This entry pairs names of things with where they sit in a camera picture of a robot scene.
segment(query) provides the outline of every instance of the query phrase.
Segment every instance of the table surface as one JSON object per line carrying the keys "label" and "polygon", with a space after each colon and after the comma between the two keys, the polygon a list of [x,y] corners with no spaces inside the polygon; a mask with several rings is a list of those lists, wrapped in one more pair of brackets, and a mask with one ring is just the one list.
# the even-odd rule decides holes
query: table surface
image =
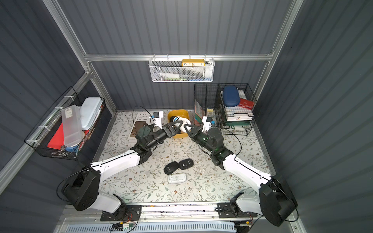
{"label": "table surface", "polygon": [[[163,124],[167,123],[167,113],[168,111],[164,111]],[[100,161],[117,156],[131,147],[127,137],[132,126],[132,112],[119,112]],[[242,144],[238,157],[255,168],[270,173],[254,130],[248,136],[237,137]],[[235,153],[240,150],[240,144],[233,135],[224,136],[224,145]],[[187,181],[169,184],[167,175],[163,172],[164,167],[172,161],[186,158],[194,161],[193,167],[178,169],[174,173],[186,173]],[[117,194],[127,203],[227,201],[239,191],[256,194],[240,178],[215,166],[210,157],[189,137],[166,139],[145,163],[108,178],[100,184],[100,191]]]}

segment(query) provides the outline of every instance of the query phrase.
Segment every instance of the wire basket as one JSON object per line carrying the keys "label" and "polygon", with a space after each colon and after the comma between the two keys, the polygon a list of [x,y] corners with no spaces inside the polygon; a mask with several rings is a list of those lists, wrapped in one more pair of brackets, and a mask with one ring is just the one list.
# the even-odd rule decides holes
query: wire basket
{"label": "wire basket", "polygon": [[180,58],[151,57],[149,69],[153,82],[212,82],[214,75],[214,58],[205,60],[205,66],[182,67]]}
{"label": "wire basket", "polygon": [[[87,96],[81,93],[74,93],[70,98],[67,99],[65,103],[62,104],[61,108],[67,108],[71,105],[77,105],[81,106],[84,102],[84,100]],[[97,122],[100,120],[102,112],[105,108],[105,100],[102,98],[103,102],[100,107],[100,113],[99,116],[97,117],[96,121],[94,124],[91,126],[89,131],[86,133],[84,136],[83,140],[79,143],[77,151],[75,152],[70,152],[66,151],[63,148],[61,149],[53,149],[49,148],[48,143],[56,133],[57,129],[60,127],[62,123],[62,118],[61,118],[61,111],[57,111],[48,121],[48,123],[45,125],[41,133],[37,136],[36,140],[29,141],[27,140],[29,136],[33,133],[33,130],[29,133],[29,135],[25,139],[25,143],[29,146],[31,146],[36,153],[38,153],[40,156],[43,157],[50,157],[50,158],[61,158],[61,159],[66,159],[66,160],[76,160],[78,161],[79,157],[81,156],[81,149],[86,143],[87,140],[90,139]]]}
{"label": "wire basket", "polygon": [[[251,100],[254,102],[254,104],[256,104],[254,93],[247,83],[195,84],[194,99],[203,108],[205,116],[212,117],[213,121],[215,121],[215,124],[222,129],[223,135],[231,134],[231,132],[235,135],[248,135],[255,124],[253,114],[255,106],[252,110],[245,109],[239,106],[224,106],[223,89],[227,85],[233,85],[237,87],[240,98]],[[233,117],[234,113],[246,113],[248,116],[252,116],[253,119],[248,121],[227,121],[227,117]]]}

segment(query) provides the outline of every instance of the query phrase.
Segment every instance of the black computer mouse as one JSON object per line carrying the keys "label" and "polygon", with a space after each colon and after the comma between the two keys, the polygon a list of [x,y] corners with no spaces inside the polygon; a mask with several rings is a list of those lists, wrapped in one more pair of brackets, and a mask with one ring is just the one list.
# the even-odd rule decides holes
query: black computer mouse
{"label": "black computer mouse", "polygon": [[188,168],[192,167],[193,164],[194,164],[194,163],[193,163],[193,160],[190,159],[190,158],[187,158],[187,159],[181,160],[181,161],[179,162],[179,168],[180,168],[181,170],[185,170],[185,169],[188,169]]}
{"label": "black computer mouse", "polygon": [[163,171],[169,175],[169,174],[172,174],[174,171],[176,171],[177,169],[179,168],[179,163],[174,161],[174,162],[171,162],[169,164],[167,164]]}

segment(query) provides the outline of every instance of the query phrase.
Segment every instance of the red box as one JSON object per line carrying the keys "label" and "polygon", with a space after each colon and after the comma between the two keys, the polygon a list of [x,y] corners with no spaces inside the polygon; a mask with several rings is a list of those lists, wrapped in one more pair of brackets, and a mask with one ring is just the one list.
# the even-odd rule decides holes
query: red box
{"label": "red box", "polygon": [[238,106],[251,110],[254,107],[254,102],[240,98]]}

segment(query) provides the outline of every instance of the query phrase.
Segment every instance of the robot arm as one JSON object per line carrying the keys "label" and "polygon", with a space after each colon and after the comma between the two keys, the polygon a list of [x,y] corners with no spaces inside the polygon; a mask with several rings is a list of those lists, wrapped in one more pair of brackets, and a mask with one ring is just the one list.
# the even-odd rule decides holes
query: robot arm
{"label": "robot arm", "polygon": [[99,192],[100,182],[122,170],[144,163],[151,156],[154,147],[177,134],[180,123],[182,121],[168,123],[157,132],[152,132],[153,126],[145,125],[138,131],[134,147],[113,158],[83,167],[81,172],[66,180],[62,193],[78,211],[94,208],[110,213],[123,213],[126,207],[124,201],[118,196]]}
{"label": "robot arm", "polygon": [[191,130],[187,131],[189,137],[211,153],[210,158],[216,166],[235,174],[259,194],[237,194],[231,199],[233,212],[242,214],[250,211],[262,214],[273,225],[280,226],[298,206],[290,187],[281,175],[271,176],[237,158],[224,146],[219,129],[211,128],[206,134],[199,126],[184,125],[187,126],[191,127]]}

